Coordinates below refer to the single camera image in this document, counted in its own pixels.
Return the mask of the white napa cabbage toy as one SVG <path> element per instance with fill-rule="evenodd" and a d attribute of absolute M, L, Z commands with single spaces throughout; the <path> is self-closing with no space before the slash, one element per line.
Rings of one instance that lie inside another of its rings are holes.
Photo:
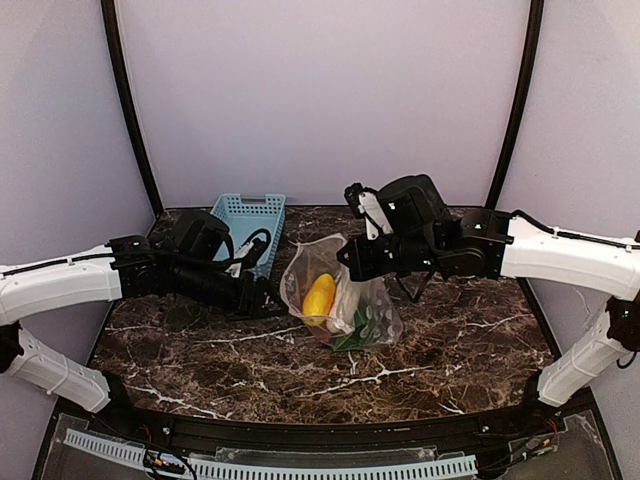
<path fill-rule="evenodd" d="M 360 296 L 359 283 L 351 282 L 348 278 L 338 282 L 333 307 L 326 320 L 326 327 L 331 333 L 349 334 L 354 331 L 353 317 L 357 311 Z"/>

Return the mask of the clear zip top bag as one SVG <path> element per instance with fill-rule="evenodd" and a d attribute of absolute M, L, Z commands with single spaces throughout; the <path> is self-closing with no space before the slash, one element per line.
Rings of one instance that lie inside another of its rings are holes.
<path fill-rule="evenodd" d="M 282 300 L 318 342 L 335 352 L 397 344 L 403 323 L 384 281 L 352 281 L 336 258 L 345 245 L 341 234 L 298 243 L 280 280 Z"/>

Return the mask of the green bok choy toy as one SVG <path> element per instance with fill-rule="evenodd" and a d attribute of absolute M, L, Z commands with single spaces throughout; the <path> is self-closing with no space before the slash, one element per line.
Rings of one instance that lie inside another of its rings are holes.
<path fill-rule="evenodd" d="M 354 317 L 354 331 L 343 334 L 332 340 L 334 351 L 364 351 L 377 346 L 382 339 L 382 330 L 377 320 L 365 309 L 356 311 Z"/>

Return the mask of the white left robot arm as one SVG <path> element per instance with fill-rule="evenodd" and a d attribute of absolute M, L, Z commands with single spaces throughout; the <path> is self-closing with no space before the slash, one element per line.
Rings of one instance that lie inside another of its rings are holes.
<path fill-rule="evenodd" d="M 23 318 L 98 301 L 178 294 L 233 319 L 280 316 L 286 304 L 259 273 L 278 227 L 236 228 L 203 210 L 182 213 L 157 240 L 133 235 L 85 252 L 1 269 L 1 371 L 103 414 L 131 404 L 120 378 L 83 367 L 37 340 Z"/>

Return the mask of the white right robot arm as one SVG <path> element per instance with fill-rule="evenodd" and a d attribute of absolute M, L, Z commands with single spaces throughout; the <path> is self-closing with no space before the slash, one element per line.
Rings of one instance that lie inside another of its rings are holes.
<path fill-rule="evenodd" d="M 560 407 L 610 365 L 639 351 L 639 243 L 547 226 L 521 210 L 454 217 L 432 179 L 405 176 L 379 190 L 344 191 L 366 231 L 337 253 L 354 282 L 417 272 L 428 278 L 541 279 L 608 294 L 590 330 L 532 378 L 535 399 Z"/>

